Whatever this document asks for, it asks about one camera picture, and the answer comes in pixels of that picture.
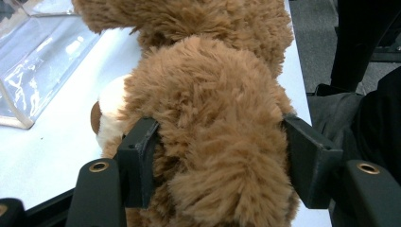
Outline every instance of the teddy bear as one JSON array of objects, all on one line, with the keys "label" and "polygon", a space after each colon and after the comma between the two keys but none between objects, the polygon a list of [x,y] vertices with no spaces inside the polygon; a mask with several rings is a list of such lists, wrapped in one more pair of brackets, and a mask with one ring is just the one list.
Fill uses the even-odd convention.
[{"label": "teddy bear", "polygon": [[128,225],[290,226],[299,200],[282,125],[294,110],[277,82],[292,41],[283,0],[73,4],[93,32],[139,32],[142,60],[92,111],[108,158],[141,117],[160,124],[155,190],[148,209],[127,208]]}]

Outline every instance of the plush toy body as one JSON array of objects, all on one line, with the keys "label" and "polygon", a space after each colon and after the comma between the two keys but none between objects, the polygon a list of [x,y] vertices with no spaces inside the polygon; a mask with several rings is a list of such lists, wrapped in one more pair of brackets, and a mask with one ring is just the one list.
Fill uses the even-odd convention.
[{"label": "plush toy body", "polygon": [[[125,79],[117,120],[122,134],[153,117],[162,143],[150,207],[128,210],[129,225],[289,226],[298,198],[281,126],[292,109],[276,81],[291,41],[283,3],[74,3],[94,31],[141,32],[144,58]],[[105,157],[115,155],[121,134],[106,139]]]}]

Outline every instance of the screw hole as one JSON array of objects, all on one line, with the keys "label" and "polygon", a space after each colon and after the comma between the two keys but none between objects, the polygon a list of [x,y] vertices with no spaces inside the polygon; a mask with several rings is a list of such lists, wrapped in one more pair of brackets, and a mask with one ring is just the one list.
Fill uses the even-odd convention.
[{"label": "screw hole", "polygon": [[5,204],[0,204],[0,217],[6,214],[9,208]]},{"label": "screw hole", "polygon": [[101,171],[105,170],[108,167],[109,167],[108,163],[99,162],[99,163],[95,163],[95,164],[91,165],[89,167],[89,171],[91,171],[91,172],[101,172]]},{"label": "screw hole", "polygon": [[358,164],[357,168],[362,170],[363,172],[369,173],[369,174],[379,174],[380,170],[372,165],[369,164]]}]

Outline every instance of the black pants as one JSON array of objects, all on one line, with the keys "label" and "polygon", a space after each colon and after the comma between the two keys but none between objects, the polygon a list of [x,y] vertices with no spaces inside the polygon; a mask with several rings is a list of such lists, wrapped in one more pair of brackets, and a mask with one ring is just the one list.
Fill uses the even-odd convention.
[{"label": "black pants", "polygon": [[347,158],[381,165],[401,184],[401,67],[360,101],[351,129],[358,152]]}]

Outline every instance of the brown nose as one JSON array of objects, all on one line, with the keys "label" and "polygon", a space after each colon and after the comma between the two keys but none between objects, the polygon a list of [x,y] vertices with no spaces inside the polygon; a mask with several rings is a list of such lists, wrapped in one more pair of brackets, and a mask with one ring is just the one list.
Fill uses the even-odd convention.
[{"label": "brown nose", "polygon": [[99,133],[100,117],[101,117],[101,110],[100,110],[99,102],[97,101],[91,110],[91,126],[92,126],[92,130],[96,134]]}]

